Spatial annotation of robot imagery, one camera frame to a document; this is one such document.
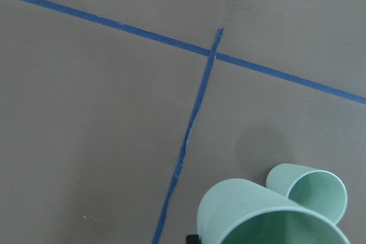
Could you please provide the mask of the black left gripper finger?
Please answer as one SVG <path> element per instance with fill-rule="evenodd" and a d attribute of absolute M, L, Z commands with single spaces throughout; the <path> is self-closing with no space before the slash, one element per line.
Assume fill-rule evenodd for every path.
<path fill-rule="evenodd" d="M 187 235 L 185 238 L 186 244 L 200 244 L 200 237 L 198 234 Z"/>

